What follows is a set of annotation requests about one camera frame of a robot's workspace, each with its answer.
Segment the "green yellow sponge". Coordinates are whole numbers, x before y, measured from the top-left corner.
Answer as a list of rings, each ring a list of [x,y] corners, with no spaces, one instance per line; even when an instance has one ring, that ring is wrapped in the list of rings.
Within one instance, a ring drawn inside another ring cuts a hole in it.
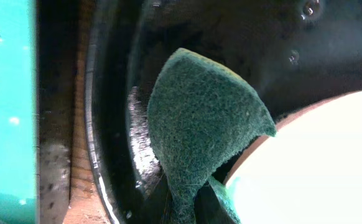
[[[195,223],[194,201],[209,183],[230,218],[239,220],[213,173],[274,121],[247,81],[224,65],[177,49],[162,67],[147,106],[151,146],[172,194],[172,221]]]

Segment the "white stained plate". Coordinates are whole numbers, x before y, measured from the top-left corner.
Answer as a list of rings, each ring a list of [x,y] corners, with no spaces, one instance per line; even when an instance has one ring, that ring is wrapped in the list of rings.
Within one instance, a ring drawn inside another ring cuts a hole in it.
[[[289,115],[226,179],[242,223],[362,223],[362,91]]]

